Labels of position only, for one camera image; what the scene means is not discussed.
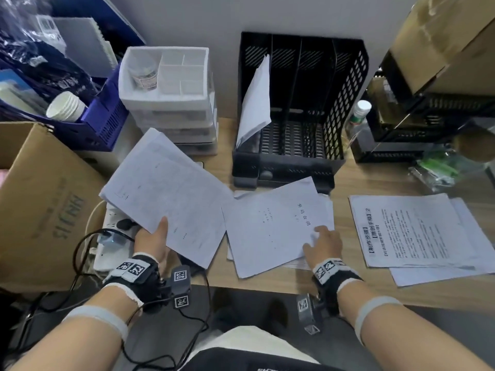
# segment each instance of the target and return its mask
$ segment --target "stack of paper cups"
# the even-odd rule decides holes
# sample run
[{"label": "stack of paper cups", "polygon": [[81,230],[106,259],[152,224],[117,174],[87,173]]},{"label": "stack of paper cups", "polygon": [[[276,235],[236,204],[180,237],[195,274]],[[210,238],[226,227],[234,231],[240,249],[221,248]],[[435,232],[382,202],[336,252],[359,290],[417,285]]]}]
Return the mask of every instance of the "stack of paper cups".
[{"label": "stack of paper cups", "polygon": [[57,121],[76,122],[83,115],[86,105],[69,91],[60,93],[46,110],[46,116]]}]

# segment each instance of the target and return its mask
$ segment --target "white drawer organizer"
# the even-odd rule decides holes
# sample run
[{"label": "white drawer organizer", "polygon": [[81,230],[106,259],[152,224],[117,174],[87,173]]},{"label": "white drawer organizer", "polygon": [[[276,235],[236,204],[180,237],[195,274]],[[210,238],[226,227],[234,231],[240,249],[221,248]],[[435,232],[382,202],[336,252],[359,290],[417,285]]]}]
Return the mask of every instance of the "white drawer organizer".
[{"label": "white drawer organizer", "polygon": [[[129,57],[146,51],[157,67],[156,88],[139,88]],[[208,48],[129,47],[119,73],[119,96],[136,125],[162,131],[174,143],[217,143],[216,103]]]}]

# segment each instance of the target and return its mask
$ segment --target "white bottle cap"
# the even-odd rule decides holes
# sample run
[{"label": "white bottle cap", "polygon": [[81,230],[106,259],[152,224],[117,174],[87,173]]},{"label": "white bottle cap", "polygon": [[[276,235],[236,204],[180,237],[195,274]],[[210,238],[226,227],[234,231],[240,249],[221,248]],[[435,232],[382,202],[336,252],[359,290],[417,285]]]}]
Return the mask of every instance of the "white bottle cap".
[{"label": "white bottle cap", "polygon": [[359,100],[354,107],[353,114],[356,118],[365,118],[368,112],[371,110],[371,103],[366,100]]},{"label": "white bottle cap", "polygon": [[60,93],[48,105],[46,116],[57,121],[76,122],[82,116],[86,105],[69,91]]}]

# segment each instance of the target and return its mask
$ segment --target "white wall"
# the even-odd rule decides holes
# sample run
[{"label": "white wall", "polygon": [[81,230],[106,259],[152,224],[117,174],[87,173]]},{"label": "white wall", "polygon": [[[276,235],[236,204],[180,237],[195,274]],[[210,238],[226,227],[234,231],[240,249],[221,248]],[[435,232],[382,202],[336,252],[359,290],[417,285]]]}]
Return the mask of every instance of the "white wall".
[{"label": "white wall", "polygon": [[111,1],[148,45],[209,47],[219,115],[236,117],[241,31],[362,38],[370,79],[416,0]]}]

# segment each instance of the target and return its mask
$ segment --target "left hand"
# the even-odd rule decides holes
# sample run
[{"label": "left hand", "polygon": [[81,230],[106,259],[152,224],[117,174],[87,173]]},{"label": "left hand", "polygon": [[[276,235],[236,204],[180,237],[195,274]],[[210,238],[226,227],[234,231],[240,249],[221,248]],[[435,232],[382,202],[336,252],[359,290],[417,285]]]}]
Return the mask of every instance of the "left hand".
[{"label": "left hand", "polygon": [[134,252],[145,252],[152,255],[157,261],[160,274],[163,274],[167,256],[170,249],[167,247],[168,219],[164,216],[155,233],[151,234],[146,229],[141,228],[136,234],[134,242]]}]

